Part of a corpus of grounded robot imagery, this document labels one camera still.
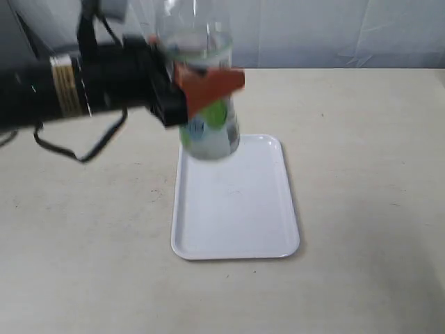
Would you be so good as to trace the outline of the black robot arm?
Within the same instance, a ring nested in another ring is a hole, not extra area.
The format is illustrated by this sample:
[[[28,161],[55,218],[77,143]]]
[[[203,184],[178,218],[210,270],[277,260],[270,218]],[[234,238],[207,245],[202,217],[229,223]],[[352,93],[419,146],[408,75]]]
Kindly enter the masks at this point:
[[[1,72],[1,129],[142,106],[176,127],[244,83],[242,70],[188,67],[154,42],[125,38]]]

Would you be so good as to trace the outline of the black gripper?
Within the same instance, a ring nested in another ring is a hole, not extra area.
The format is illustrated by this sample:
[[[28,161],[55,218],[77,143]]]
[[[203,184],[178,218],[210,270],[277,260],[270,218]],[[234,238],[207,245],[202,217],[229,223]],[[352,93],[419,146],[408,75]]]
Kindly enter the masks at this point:
[[[174,83],[158,41],[154,34],[148,42],[128,35],[121,45],[104,42],[81,52],[81,78],[93,113],[143,106],[165,127],[175,127],[244,87],[244,70],[184,64],[175,65]]]

